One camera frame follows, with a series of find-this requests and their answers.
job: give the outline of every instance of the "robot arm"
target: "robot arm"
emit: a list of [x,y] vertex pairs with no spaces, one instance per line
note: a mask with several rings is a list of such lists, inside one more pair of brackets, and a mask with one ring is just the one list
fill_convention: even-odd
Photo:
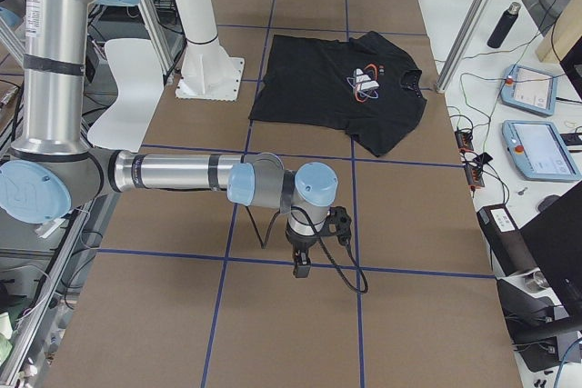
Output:
[[[226,191],[234,203],[286,214],[296,277],[307,276],[309,247],[322,235],[344,238],[349,248],[350,220],[345,210],[330,210],[337,178],[324,164],[290,172],[271,154],[132,154],[82,141],[87,9],[95,1],[27,0],[24,125],[11,144],[12,159],[0,169],[2,208],[21,221],[42,223],[100,195],[135,188]],[[139,0],[100,0],[131,1]]]

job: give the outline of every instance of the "black t-shirt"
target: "black t-shirt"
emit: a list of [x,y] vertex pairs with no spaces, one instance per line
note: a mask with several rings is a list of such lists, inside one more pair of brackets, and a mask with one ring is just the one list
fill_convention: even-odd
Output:
[[275,35],[249,118],[341,129],[381,156],[420,122],[421,73],[376,32],[347,43]]

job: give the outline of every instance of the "table surface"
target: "table surface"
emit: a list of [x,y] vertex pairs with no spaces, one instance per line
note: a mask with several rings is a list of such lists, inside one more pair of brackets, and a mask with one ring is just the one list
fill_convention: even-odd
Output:
[[[246,59],[239,97],[183,101],[166,88],[143,151],[330,164],[370,292],[349,292],[317,249],[310,277],[294,279],[284,220],[261,250],[244,210],[220,194],[126,193],[45,386],[521,386],[446,102],[430,91],[437,70],[417,0],[213,4],[221,44]],[[424,71],[423,120],[389,154],[325,128],[249,124],[273,34],[346,41],[367,30]],[[271,213],[256,210],[261,229]]]
[[[473,0],[418,0],[425,18],[426,31],[430,37],[431,47],[436,60],[446,60],[447,54],[455,41],[461,23]],[[520,0],[491,0],[480,21],[475,36],[469,45],[465,56],[479,53],[494,52],[487,46],[493,28],[503,11],[507,9],[511,2]],[[503,77],[505,70],[512,64],[530,66],[542,71],[547,71],[552,75],[562,75],[564,71],[559,65],[540,63],[536,57],[535,50],[543,37],[538,35],[537,27],[526,10],[520,12],[519,17],[509,32],[507,39],[497,50],[510,51],[520,45],[520,48],[510,53],[481,55],[474,59],[464,59],[451,81],[451,85],[446,91],[447,104],[460,109],[462,114],[469,116],[475,124],[484,123],[486,118],[469,108],[466,105],[460,87],[460,76],[464,72],[480,75],[486,78]],[[437,62],[437,69],[442,68],[443,63]],[[558,79],[557,95],[570,100],[580,102],[576,90],[567,77],[561,76]],[[500,81],[483,81],[465,76],[463,84],[466,89],[467,101],[476,108],[490,114],[497,99]],[[449,108],[450,114],[457,114],[457,110]],[[555,183],[528,181],[518,172],[506,151],[506,146],[501,135],[501,124],[504,120],[549,120],[552,121],[560,133],[573,132],[576,126],[582,125],[582,105],[560,103],[556,104],[556,113],[548,118],[543,118],[520,111],[509,106],[498,103],[492,116],[491,131],[486,142],[486,151],[494,158],[492,165],[498,171],[501,179],[507,184],[510,191],[510,199],[507,209],[514,217],[520,227],[535,217],[537,206],[550,194],[563,194],[569,190],[573,183]],[[453,126],[457,125],[457,120],[453,120]],[[486,128],[479,128],[474,132],[474,145],[478,152],[483,151],[483,143],[487,134]],[[582,168],[581,154],[572,154],[578,168]],[[498,181],[485,175],[486,187],[477,190],[474,198],[475,209],[478,210],[484,205],[498,204],[502,201],[501,186]],[[520,287],[523,287],[523,277],[507,278],[507,280]],[[558,300],[551,290],[538,293],[535,297],[548,296],[556,303]],[[532,374],[523,363],[523,360],[516,353],[519,370],[525,386],[529,386],[536,379],[548,379],[548,384],[553,383],[553,376],[544,374]],[[560,388],[574,388],[582,381],[582,365],[568,365],[560,380]]]

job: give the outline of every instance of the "tablet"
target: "tablet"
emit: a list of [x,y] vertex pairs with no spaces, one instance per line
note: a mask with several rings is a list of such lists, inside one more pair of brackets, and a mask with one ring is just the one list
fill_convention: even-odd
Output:
[[505,78],[501,85],[504,104],[543,116],[554,113],[557,89],[554,76],[523,65],[512,65],[506,70]]
[[526,179],[555,182],[582,179],[553,123],[506,120],[502,133],[509,154]]

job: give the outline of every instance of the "black bottle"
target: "black bottle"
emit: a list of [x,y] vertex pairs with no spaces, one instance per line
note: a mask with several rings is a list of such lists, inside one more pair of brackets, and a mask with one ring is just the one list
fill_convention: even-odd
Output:
[[498,49],[506,39],[509,29],[513,26],[513,23],[517,20],[517,14],[519,13],[519,8],[521,5],[518,2],[512,2],[509,8],[501,15],[501,18],[497,22],[497,26],[493,30],[493,34],[487,40],[487,45]]

